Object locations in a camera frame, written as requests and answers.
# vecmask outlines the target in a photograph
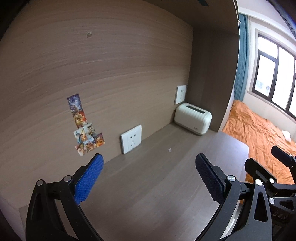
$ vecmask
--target white wall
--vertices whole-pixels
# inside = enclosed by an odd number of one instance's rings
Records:
[[[258,33],[265,34],[270,38],[281,43],[285,48],[296,54],[296,41],[285,35],[280,30],[260,21],[256,18],[250,20],[250,55],[249,55],[249,72],[247,79],[246,93],[243,102],[255,113],[263,118],[270,120],[275,126],[281,130],[289,131],[293,140],[296,140],[296,121],[281,111],[271,103],[267,103],[264,99],[251,93],[252,85],[255,77],[257,63],[257,37]]]
[[[240,13],[269,23],[294,38],[280,14],[266,0],[237,0],[237,5]]]

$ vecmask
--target white wall socket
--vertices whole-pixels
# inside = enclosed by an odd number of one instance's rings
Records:
[[[177,86],[175,104],[179,104],[185,100],[186,85]]]
[[[138,125],[135,128],[123,133],[121,136],[122,151],[124,154],[134,149],[141,144],[142,141],[142,126]]]

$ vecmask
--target bed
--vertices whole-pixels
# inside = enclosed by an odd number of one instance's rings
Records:
[[[282,131],[269,120],[262,118],[241,101],[234,101],[224,133],[238,139],[249,147],[249,158],[254,158],[278,180],[278,183],[294,184],[289,168],[271,155],[275,145],[293,156],[296,155],[296,144],[287,141]],[[253,182],[247,174],[246,181]]]

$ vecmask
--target wooden wall panel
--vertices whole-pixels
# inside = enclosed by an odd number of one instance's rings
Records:
[[[231,111],[233,101],[234,101],[234,88],[232,89],[230,99],[229,99],[229,103],[227,105],[226,112],[224,114],[224,117],[223,117],[222,123],[220,125],[219,131],[223,130],[224,126],[226,125],[226,122],[228,121],[228,117],[229,117],[229,114],[230,114],[230,111]]]
[[[212,113],[210,129],[218,131],[233,89],[239,35],[194,29],[186,101]]]
[[[189,23],[193,28],[238,33],[236,0],[145,0],[153,3]]]
[[[145,1],[30,1],[0,42],[1,195],[25,206],[38,179],[58,181],[96,152],[114,158],[136,125],[145,139],[170,123],[191,50],[192,27]],[[66,99],[76,93],[106,141],[83,157]]]
[[[13,208],[1,195],[0,195],[0,239],[1,240],[25,240],[25,229],[22,224],[21,213],[18,209]],[[11,226],[15,233],[13,233],[8,225]]]

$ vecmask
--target card collage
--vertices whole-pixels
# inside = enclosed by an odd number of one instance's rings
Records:
[[[103,134],[96,134],[92,123],[87,123],[79,94],[67,98],[71,113],[78,130],[74,131],[77,140],[76,150],[79,155],[92,151],[93,149],[105,144]]]

